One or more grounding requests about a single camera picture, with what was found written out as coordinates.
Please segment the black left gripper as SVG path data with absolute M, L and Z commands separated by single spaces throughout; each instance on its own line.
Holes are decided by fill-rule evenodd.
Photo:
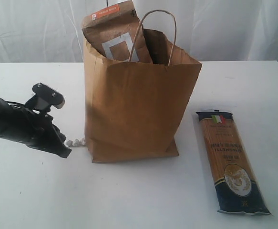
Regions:
M 51 121 L 49 115 L 24 106 L 0 104 L 0 138 L 67 158 L 72 150 L 64 145 L 66 137 Z

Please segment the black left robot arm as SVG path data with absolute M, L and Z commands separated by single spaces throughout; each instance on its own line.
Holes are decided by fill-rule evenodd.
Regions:
M 63 96 L 53 90 L 49 95 L 36 93 L 25 104 L 0 98 L 0 138 L 67 158 L 72 150 L 64 144 L 66 136 L 48 114 L 52 106 L 63 105 Z

